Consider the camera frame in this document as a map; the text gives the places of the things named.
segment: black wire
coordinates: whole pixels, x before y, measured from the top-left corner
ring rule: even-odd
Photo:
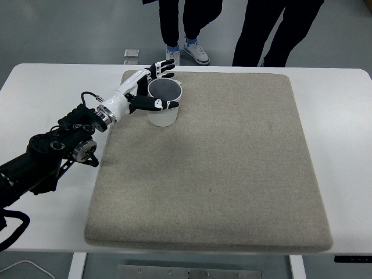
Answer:
[[[58,127],[60,127],[60,125],[53,126],[53,127],[51,128],[51,131],[52,131],[54,128],[58,128]]]
[[[92,95],[94,98],[97,98],[97,95],[95,95],[94,93],[92,92],[88,92],[88,91],[85,91],[83,93],[81,93],[81,100],[83,102],[83,105],[85,106],[85,100],[84,100],[84,95]]]
[[[0,217],[11,217],[20,219],[23,223],[13,232],[13,234],[8,237],[6,240],[0,243],[0,252],[8,249],[12,246],[17,239],[24,233],[28,225],[30,224],[30,218],[20,211],[10,211],[5,209],[0,209]]]

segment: robotic arm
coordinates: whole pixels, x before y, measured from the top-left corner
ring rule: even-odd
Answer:
[[[96,129],[104,132],[110,124],[117,123],[136,109],[156,111],[178,106],[177,102],[162,101],[164,105],[159,108],[155,106],[158,100],[147,96],[150,81],[174,76],[173,73],[163,74],[174,68],[173,62],[157,62],[137,71],[107,101],[93,93],[83,92],[83,103],[58,120],[58,126],[52,127],[45,134],[33,136],[24,154],[0,166],[0,231],[6,227],[5,217],[24,221],[9,239],[0,244],[0,251],[10,247],[30,222],[24,213],[11,212],[5,210],[5,207],[12,205],[28,191],[34,195],[55,191],[58,180],[75,162],[92,167],[99,165],[94,156],[97,144],[92,139]],[[85,106],[86,94],[93,95],[101,102],[97,109]]]

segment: beige felt mat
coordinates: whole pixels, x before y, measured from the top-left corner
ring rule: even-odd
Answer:
[[[86,241],[185,251],[330,249],[289,78],[189,72],[174,78],[183,96],[173,125],[156,127],[137,110],[112,126]]]

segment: black pants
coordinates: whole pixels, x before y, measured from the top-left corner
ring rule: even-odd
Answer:
[[[294,47],[307,35],[324,0],[249,0],[233,66],[256,67],[281,12],[283,20],[264,58],[266,67],[285,67]]]
[[[159,0],[160,30],[163,41],[170,47],[178,45],[178,2]],[[214,21],[222,11],[222,0],[185,0],[183,23],[185,35],[194,40],[200,30]]]

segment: white sneaker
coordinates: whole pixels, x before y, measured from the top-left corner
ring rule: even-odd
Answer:
[[[174,59],[174,63],[176,66],[179,66],[180,65],[180,56],[181,56],[181,52],[180,51],[169,51],[167,49],[166,53],[165,53],[165,57],[167,60],[169,59]]]
[[[185,40],[184,50],[187,54],[190,54],[198,64],[209,65],[208,54],[206,54],[202,47],[199,45],[198,40],[192,45],[187,43],[187,40]]]

